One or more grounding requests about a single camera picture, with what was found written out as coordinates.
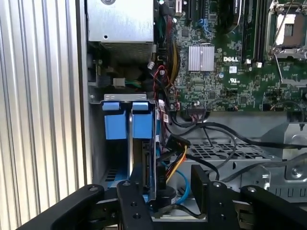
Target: green wire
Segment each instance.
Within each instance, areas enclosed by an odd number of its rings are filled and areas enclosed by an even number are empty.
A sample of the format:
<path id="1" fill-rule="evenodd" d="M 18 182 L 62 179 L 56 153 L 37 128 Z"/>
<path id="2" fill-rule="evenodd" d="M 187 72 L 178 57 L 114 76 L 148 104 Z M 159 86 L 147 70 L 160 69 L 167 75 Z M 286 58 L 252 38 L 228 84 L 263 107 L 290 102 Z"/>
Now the green wire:
<path id="1" fill-rule="evenodd" d="M 135 87 L 137 87 L 137 88 L 141 88 L 140 85 L 138 85 L 137 83 L 132 82 L 132 81 L 125 81 L 125 84 L 126 84 L 126 85 L 133 85 L 133 86 L 135 86 Z"/>

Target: cpu socket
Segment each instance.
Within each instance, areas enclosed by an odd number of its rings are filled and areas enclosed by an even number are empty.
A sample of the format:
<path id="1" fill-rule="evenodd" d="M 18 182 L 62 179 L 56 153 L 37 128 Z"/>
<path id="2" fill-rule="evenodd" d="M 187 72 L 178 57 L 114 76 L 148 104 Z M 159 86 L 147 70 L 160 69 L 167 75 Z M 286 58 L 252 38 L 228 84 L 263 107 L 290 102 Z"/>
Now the cpu socket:
<path id="1" fill-rule="evenodd" d="M 304 4 L 295 2 L 291 6 L 289 3 L 272 2 L 268 16 L 266 50 L 269 59 L 274 56 L 307 59 L 306 1 Z"/>

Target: heatsink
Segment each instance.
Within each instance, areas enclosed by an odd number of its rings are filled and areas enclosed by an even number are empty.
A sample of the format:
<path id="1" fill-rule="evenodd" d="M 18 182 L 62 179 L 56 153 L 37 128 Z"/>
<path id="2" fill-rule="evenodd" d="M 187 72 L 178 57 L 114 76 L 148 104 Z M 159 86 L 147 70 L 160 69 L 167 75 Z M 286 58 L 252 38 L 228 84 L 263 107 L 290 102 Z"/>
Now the heatsink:
<path id="1" fill-rule="evenodd" d="M 214 46 L 190 46 L 189 71 L 214 71 Z"/>

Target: silver heatsink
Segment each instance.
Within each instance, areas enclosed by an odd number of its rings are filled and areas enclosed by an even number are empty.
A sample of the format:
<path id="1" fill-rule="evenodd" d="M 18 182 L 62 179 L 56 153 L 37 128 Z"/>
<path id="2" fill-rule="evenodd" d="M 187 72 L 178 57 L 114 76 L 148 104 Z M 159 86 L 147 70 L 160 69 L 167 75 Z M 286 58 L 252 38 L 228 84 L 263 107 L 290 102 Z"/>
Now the silver heatsink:
<path id="1" fill-rule="evenodd" d="M 189 46 L 189 71 L 214 71 L 214 46 Z"/>
<path id="2" fill-rule="evenodd" d="M 87 1 L 88 39 L 101 42 L 119 63 L 148 62 L 154 41 L 152 0 Z"/>

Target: motherboard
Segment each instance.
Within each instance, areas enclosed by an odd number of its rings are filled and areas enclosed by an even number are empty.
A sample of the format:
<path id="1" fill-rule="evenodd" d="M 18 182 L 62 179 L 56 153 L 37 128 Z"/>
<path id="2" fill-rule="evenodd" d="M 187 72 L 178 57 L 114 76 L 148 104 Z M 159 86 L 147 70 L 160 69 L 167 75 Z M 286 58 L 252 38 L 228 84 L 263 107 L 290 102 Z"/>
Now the motherboard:
<path id="1" fill-rule="evenodd" d="M 180 110 L 225 98 L 238 111 L 307 101 L 307 1 L 173 0 Z M 217 104 L 216 111 L 229 110 Z"/>

